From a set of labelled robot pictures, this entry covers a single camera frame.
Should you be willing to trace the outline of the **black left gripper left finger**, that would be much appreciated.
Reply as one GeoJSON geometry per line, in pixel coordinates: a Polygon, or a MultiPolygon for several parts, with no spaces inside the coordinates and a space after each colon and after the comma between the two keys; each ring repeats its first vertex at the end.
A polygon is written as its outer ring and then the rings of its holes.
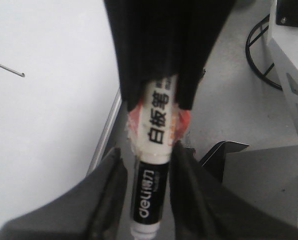
{"type": "Polygon", "coordinates": [[[113,147],[98,167],[52,202],[6,222],[0,240],[115,240],[128,172],[113,147]]]}

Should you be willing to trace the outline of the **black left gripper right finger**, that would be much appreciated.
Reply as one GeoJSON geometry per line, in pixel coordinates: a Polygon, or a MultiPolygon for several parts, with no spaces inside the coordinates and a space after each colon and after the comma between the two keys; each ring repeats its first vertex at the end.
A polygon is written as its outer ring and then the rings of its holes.
{"type": "Polygon", "coordinates": [[[253,207],[216,180],[176,142],[170,202],[177,240],[298,240],[298,228],[253,207]]]}

